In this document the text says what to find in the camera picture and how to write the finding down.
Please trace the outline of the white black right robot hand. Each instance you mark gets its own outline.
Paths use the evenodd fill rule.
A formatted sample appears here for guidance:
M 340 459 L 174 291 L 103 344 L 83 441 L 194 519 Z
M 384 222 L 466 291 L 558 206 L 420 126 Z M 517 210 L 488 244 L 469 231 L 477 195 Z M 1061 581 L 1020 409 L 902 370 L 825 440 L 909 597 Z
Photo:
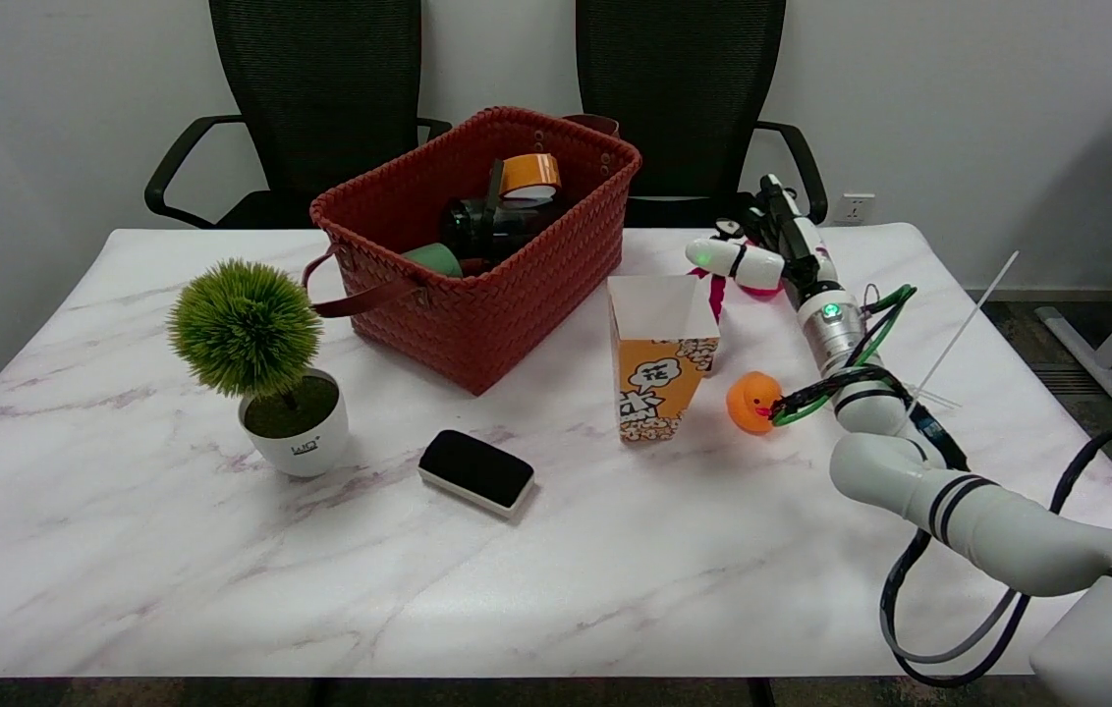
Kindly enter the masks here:
M 687 245 L 685 257 L 697 276 L 718 277 L 758 299 L 835 279 L 820 229 L 776 175 L 763 176 L 746 209 L 716 219 L 714 233 Z

